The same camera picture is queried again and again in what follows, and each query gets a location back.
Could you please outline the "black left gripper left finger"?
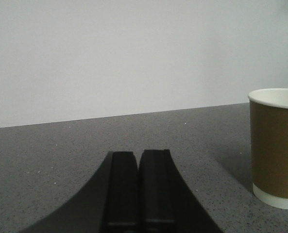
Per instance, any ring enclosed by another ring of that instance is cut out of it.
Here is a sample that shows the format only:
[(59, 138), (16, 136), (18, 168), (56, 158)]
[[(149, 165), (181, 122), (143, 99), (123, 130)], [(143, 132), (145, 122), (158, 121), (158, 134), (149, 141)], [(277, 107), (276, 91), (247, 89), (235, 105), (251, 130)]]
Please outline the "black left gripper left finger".
[(24, 233), (137, 233), (137, 163), (129, 151), (109, 152), (88, 182)]

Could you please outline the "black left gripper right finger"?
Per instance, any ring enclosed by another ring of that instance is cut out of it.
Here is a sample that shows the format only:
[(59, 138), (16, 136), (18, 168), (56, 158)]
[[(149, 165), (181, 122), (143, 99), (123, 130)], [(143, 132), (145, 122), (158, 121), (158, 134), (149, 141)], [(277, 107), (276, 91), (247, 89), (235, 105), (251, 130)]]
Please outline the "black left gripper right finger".
[(143, 233), (220, 233), (193, 195), (169, 150), (145, 150), (139, 163)]

